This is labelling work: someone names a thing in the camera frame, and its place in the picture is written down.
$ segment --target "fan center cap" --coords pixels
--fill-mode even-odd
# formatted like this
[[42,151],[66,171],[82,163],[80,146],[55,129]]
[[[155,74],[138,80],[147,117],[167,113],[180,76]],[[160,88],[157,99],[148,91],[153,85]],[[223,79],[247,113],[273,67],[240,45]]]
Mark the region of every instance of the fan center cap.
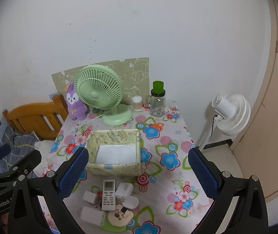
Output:
[[98,92],[93,91],[93,92],[90,93],[90,95],[91,95],[91,97],[92,97],[93,99],[99,98]]

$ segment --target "desk fan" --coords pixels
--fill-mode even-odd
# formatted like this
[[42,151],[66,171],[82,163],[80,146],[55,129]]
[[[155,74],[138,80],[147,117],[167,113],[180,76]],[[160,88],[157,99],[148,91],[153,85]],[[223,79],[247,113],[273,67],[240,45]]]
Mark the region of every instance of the desk fan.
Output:
[[212,101],[212,107],[219,115],[215,115],[212,130],[207,131],[199,150],[205,147],[216,127],[225,135],[235,135],[246,127],[251,116],[251,107],[240,94],[234,94],[228,98],[217,95]]
[[75,91],[87,105],[100,110],[109,110],[102,116],[104,123],[121,125],[130,120],[132,110],[120,104],[123,97],[120,77],[102,65],[84,67],[75,79]]

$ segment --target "beige door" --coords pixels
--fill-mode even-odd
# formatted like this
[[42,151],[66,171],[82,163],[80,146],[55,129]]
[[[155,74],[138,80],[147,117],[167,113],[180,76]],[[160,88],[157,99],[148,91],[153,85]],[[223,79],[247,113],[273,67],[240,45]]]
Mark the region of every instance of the beige door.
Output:
[[259,109],[249,128],[239,136],[232,149],[246,178],[256,174],[267,201],[278,196],[278,1],[274,0],[277,18],[277,48],[273,51],[273,72],[266,72],[267,87],[259,96]]

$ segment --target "remote control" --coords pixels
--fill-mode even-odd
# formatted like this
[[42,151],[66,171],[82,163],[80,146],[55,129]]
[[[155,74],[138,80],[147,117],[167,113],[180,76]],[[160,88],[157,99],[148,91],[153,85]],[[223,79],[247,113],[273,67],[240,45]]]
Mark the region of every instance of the remote control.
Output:
[[116,206],[115,179],[105,179],[102,190],[102,210],[114,211]]

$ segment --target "purple plush toy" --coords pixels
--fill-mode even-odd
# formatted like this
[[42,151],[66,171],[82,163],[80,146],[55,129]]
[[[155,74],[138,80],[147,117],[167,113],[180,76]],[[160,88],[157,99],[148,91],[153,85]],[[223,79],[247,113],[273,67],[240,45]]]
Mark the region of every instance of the purple plush toy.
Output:
[[74,84],[67,85],[66,100],[68,101],[68,111],[71,119],[84,120],[86,118],[87,106],[79,98],[74,90]]

